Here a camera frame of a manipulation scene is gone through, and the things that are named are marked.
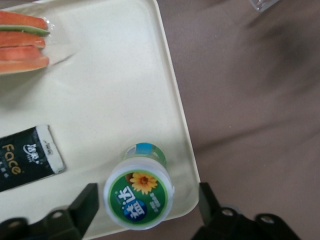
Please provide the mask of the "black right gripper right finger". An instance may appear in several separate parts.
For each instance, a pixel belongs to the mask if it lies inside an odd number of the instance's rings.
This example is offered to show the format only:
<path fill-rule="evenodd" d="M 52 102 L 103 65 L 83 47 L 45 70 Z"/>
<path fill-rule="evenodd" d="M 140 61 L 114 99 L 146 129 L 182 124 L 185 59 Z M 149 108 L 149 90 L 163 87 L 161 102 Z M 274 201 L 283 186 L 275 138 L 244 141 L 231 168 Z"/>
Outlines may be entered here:
<path fill-rule="evenodd" d="M 199 184 L 199 209 L 204 225 L 193 240 L 299 240 L 279 216 L 260 213 L 254 220 L 233 208 L 223 207 L 207 182 Z"/>

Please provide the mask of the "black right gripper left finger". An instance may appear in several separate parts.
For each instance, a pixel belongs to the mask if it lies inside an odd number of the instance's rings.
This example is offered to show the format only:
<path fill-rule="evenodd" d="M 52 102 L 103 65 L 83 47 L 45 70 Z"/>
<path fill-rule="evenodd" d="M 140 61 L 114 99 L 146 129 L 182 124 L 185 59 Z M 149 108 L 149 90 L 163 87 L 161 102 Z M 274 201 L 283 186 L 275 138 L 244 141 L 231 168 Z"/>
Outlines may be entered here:
<path fill-rule="evenodd" d="M 99 210 L 98 184 L 89 183 L 65 209 L 48 213 L 30 224 L 25 217 L 0 223 L 2 240 L 81 240 Z"/>

